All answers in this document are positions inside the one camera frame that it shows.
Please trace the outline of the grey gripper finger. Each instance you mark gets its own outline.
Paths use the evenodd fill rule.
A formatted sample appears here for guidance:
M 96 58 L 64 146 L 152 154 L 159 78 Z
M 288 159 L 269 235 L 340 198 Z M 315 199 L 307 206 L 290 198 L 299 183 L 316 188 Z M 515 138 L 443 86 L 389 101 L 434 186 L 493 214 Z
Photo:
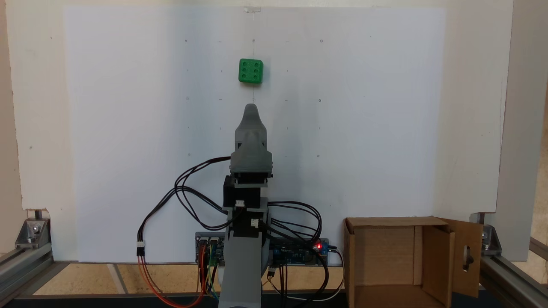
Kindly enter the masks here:
M 245 105 L 242 119 L 235 129 L 235 150 L 243 145 L 245 134 L 249 132 L 258 133 L 260 143 L 268 148 L 268 133 L 256 104 Z
M 266 154 L 268 151 L 265 144 L 263 144 L 262 134 L 258 131 L 247 131 L 243 133 L 241 140 L 239 140 L 237 155 L 238 156 L 260 156 Z

